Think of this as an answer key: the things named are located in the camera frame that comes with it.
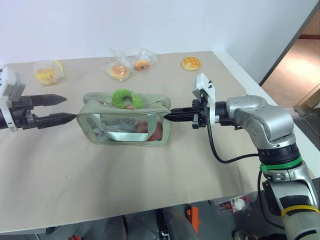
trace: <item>toy donut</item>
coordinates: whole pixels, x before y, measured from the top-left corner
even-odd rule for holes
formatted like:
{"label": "toy donut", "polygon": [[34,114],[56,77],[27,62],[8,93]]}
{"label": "toy donut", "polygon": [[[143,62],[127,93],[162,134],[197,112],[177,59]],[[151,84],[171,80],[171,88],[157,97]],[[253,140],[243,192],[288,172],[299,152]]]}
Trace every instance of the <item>toy donut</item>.
{"label": "toy donut", "polygon": [[[132,101],[132,105],[128,105],[124,102],[125,98],[129,98]],[[119,109],[141,109],[144,104],[142,98],[129,89],[120,88],[112,94],[112,104]]]}

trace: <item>table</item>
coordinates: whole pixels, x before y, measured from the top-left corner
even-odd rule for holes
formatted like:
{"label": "table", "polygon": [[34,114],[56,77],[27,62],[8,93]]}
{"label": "table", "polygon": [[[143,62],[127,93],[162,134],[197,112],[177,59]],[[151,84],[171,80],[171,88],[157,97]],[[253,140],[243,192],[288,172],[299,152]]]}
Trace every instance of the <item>table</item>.
{"label": "table", "polygon": [[[202,67],[180,67],[186,56],[198,57]],[[11,64],[26,78],[24,95],[58,94],[59,105],[37,107],[39,117],[50,113],[77,114],[88,92],[113,92],[127,87],[137,93],[171,98],[172,108],[191,106],[191,82],[201,72],[212,80],[216,100],[241,96],[246,90],[213,52],[159,55],[159,65],[136,73],[124,83],[102,72],[111,58],[61,60],[66,79],[41,86],[33,64]],[[249,135],[232,126],[212,128],[223,159],[256,153]],[[257,190],[259,160],[251,157],[231,164],[213,156],[205,128],[191,122],[172,125],[165,147],[96,145],[76,120],[46,129],[0,131],[0,233],[38,229],[204,201]]]}

